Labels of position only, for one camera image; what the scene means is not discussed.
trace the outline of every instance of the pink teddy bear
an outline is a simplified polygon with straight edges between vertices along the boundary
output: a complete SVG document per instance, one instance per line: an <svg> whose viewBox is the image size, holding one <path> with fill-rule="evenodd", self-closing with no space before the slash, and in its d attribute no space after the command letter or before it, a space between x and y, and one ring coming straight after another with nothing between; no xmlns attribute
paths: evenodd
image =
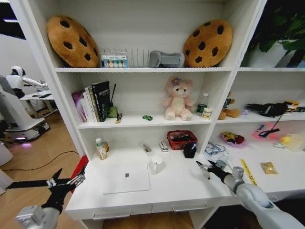
<svg viewBox="0 0 305 229"><path fill-rule="evenodd" d="M184 121L191 120L193 114L189 109L195 104L195 100L188 98L188 96L193 90L193 82L171 77L167 82L166 89L170 97L163 101L163 105L168 106L165 118L174 120L175 116L181 116Z"/></svg>

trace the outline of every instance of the white bottle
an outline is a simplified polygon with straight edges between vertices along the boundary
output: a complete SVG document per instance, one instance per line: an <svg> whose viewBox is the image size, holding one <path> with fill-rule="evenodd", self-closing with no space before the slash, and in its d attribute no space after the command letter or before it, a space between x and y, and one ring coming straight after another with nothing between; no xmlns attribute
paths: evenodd
<svg viewBox="0 0 305 229"><path fill-rule="evenodd" d="M209 103L209 94L208 93L204 93L203 97L202 97L202 100L198 104L197 112L202 113L204 108L208 107L208 103Z"/></svg>
<svg viewBox="0 0 305 229"><path fill-rule="evenodd" d="M98 137L95 139L95 142L96 142L96 149L99 153L100 159L105 160L107 158L107 154L105 148L102 145L102 139Z"/></svg>

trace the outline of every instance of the plush dog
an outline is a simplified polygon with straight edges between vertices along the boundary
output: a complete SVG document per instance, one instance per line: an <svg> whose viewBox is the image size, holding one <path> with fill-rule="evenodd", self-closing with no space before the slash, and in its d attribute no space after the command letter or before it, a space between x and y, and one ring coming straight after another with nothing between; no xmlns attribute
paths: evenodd
<svg viewBox="0 0 305 229"><path fill-rule="evenodd" d="M233 30L224 20L208 21L195 29L184 43L187 67L213 67L228 53Z"/></svg>
<svg viewBox="0 0 305 229"><path fill-rule="evenodd" d="M184 121L191 120L193 114L188 108L195 104L195 100L188 98L188 96L193 90L193 82L171 77L167 82L166 89L170 97L163 101L163 105L168 107L165 118L174 120L175 116L181 116Z"/></svg>
<svg viewBox="0 0 305 229"><path fill-rule="evenodd" d="M231 95L231 92L229 92L229 94L225 100L223 109L221 110L220 115L218 117L218 119L220 119L220 120L224 120L227 116L232 117L232 118L237 118L241 114L240 109L227 109L229 104L235 103L235 99L228 98L230 95Z"/></svg>

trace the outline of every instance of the flower on bear's head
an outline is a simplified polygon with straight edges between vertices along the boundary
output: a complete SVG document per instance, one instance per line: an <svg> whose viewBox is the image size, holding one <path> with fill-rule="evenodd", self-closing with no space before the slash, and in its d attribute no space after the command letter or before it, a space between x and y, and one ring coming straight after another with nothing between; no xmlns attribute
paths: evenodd
<svg viewBox="0 0 305 229"><path fill-rule="evenodd" d="M181 82L181 79L178 78L178 77L173 78L173 79L171 80L171 83L172 83L173 86L179 85L180 82Z"/></svg>

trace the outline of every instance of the red basket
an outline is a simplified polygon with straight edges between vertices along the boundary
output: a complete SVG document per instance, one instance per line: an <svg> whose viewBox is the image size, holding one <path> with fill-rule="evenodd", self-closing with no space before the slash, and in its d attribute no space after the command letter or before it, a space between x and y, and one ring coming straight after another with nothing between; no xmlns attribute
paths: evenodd
<svg viewBox="0 0 305 229"><path fill-rule="evenodd" d="M184 135L191 136L194 140L193 141L187 141L187 142L174 142L172 139L177 137L182 137ZM188 130L175 130L175 131L169 131L167 132L167 140L173 150L177 149L184 149L184 146L186 143L197 143L198 140L196 136Z"/></svg>

